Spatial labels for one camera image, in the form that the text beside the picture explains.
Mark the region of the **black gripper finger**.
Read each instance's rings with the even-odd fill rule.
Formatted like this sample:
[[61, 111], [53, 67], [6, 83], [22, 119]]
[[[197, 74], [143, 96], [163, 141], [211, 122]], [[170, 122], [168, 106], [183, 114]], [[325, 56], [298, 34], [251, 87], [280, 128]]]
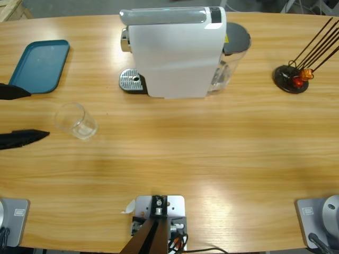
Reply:
[[15, 85], [0, 84], [0, 100], [13, 100], [22, 97], [30, 97], [31, 93]]
[[19, 148], [47, 137], [50, 132], [29, 129], [1, 134], [1, 150]]

